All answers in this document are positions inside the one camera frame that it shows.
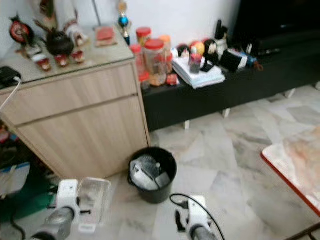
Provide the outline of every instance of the red table edge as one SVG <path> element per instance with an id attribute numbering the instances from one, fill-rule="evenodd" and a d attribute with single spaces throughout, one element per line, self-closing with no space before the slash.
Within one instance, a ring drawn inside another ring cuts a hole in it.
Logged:
<path id="1" fill-rule="evenodd" d="M 276 174 L 315 212 L 315 214 L 320 217 L 320 210 L 318 210 L 307 198 L 306 196 L 295 186 L 293 185 L 263 154 L 263 151 L 260 153 L 261 158 L 266 162 L 266 164 L 271 167 Z"/>

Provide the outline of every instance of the cabinet drawer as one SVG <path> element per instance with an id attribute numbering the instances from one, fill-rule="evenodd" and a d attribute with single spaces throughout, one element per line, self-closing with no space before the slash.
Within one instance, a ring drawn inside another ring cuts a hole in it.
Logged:
<path id="1" fill-rule="evenodd" d="M 18 129 L 62 178 L 105 178 L 128 169 L 147 147 L 137 96 L 73 112 Z"/>
<path id="2" fill-rule="evenodd" d="M 15 126 L 137 93 L 131 64 L 21 89 L 3 113 Z M 8 94 L 0 96 L 0 103 Z"/>

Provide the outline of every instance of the white wall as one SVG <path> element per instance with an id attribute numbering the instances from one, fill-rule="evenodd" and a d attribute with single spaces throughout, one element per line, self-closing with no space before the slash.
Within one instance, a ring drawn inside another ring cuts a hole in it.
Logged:
<path id="1" fill-rule="evenodd" d="M 118 21 L 118 0 L 95 0 L 103 24 L 113 24 Z M 130 30 L 131 42 L 136 43 L 136 29 L 147 26 L 152 29 L 152 36 L 162 34 L 171 36 L 172 46 L 180 43 L 190 43 L 212 37 L 218 19 L 229 27 L 229 32 L 235 25 L 241 0 L 126 0 L 127 16 L 132 21 Z M 84 27 L 98 25 L 92 0 L 74 0 L 79 12 L 79 23 Z M 31 26 L 36 34 L 43 31 L 35 26 L 33 13 L 27 0 L 0 0 L 0 57 L 12 44 L 8 29 L 8 17 L 19 12 L 23 22 Z"/>

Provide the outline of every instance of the marble floor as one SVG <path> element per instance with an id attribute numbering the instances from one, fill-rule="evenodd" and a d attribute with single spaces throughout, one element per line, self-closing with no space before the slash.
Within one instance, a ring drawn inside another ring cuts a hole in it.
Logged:
<path id="1" fill-rule="evenodd" d="M 152 132 L 151 138 L 177 160 L 172 192 L 205 196 L 226 240 L 281 240 L 319 222 L 319 217 L 263 162 L 260 152 L 316 125 L 320 91 L 305 86 L 291 99 L 279 94 L 234 107 L 226 119 L 211 114 L 191 120 L 189 130 L 174 125 Z M 177 233 L 177 208 L 169 200 L 144 202 L 125 173 L 109 180 L 103 226 L 95 235 L 73 231 L 69 239 L 187 239 Z M 18 222 L 30 236 L 48 214 L 44 210 Z M 1 237 L 19 239 L 19 234 L 3 224 Z"/>

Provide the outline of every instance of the cabinet leg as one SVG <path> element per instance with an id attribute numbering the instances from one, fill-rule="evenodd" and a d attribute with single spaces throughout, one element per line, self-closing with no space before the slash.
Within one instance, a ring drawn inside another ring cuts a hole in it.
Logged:
<path id="1" fill-rule="evenodd" d="M 318 81 L 315 85 L 315 89 L 319 90 L 320 91 L 320 81 Z"/>
<path id="2" fill-rule="evenodd" d="M 188 130 L 190 128 L 190 120 L 184 122 L 184 130 Z"/>
<path id="3" fill-rule="evenodd" d="M 225 110 L 223 110 L 222 111 L 222 116 L 223 116 L 223 118 L 227 118 L 227 117 L 229 117 L 229 114 L 230 114 L 230 108 L 227 108 L 227 109 L 225 109 Z"/>
<path id="4" fill-rule="evenodd" d="M 287 99 L 290 99 L 290 98 L 292 98 L 292 96 L 295 94 L 295 92 L 296 92 L 296 89 L 294 88 L 294 89 L 291 89 L 291 90 L 289 90 L 289 91 L 286 91 L 285 93 L 284 93 L 284 96 L 287 98 Z"/>

